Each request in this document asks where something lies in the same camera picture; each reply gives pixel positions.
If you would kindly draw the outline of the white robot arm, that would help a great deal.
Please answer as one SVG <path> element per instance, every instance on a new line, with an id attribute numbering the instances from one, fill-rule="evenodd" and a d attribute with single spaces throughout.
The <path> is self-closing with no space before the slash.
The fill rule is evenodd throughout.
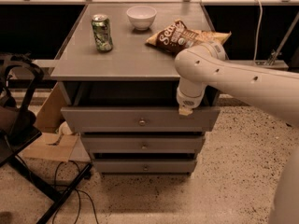
<path id="1" fill-rule="evenodd" d="M 175 67 L 180 75 L 177 101 L 181 115 L 190 115 L 210 86 L 292 127 L 299 126 L 298 73 L 228 63 L 223 46 L 213 41 L 181 51 Z M 282 171 L 268 224 L 299 224 L 299 148 Z"/>

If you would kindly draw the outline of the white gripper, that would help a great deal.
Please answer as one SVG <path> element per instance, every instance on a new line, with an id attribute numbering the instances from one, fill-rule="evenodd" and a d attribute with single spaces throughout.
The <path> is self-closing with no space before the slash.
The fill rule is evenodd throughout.
<path id="1" fill-rule="evenodd" d="M 178 108 L 179 114 L 182 116 L 189 116 L 192 113 L 192 109 L 201 104 L 203 97 L 203 94 L 191 97 L 184 94 L 181 90 L 177 90 L 177 101 L 180 105 Z"/>

